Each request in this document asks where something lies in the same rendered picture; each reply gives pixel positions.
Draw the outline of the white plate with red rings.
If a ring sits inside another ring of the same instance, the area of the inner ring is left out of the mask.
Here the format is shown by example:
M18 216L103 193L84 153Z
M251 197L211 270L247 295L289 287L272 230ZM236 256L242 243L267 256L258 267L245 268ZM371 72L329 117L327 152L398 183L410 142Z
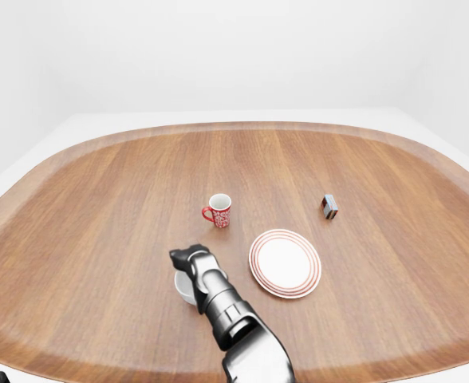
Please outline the white plate with red rings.
M260 234L250 246L248 261L259 285L279 298L303 298L321 280L317 250L294 231L273 229Z

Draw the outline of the small printed box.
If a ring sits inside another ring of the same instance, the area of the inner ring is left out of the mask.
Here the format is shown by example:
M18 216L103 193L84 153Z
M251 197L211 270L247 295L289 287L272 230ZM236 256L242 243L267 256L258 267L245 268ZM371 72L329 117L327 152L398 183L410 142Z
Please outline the small printed box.
M338 213L338 206L333 195L326 194L321 201L321 210L326 219L333 219Z

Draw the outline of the red white patterned mug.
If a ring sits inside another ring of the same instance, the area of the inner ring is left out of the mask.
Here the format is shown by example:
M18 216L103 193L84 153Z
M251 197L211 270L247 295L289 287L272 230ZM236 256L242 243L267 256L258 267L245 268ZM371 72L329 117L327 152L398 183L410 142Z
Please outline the red white patterned mug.
M213 195L202 209L202 216L218 228L227 227L231 219L231 198L227 194Z

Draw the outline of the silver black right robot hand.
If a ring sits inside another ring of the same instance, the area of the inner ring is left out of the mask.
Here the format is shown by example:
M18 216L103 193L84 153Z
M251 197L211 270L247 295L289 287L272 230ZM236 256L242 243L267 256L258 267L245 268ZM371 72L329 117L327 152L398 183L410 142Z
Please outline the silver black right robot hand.
M171 250L169 255L173 267L184 272L191 281L198 312L205 314L212 299L229 288L226 273L220 268L216 257L201 244Z

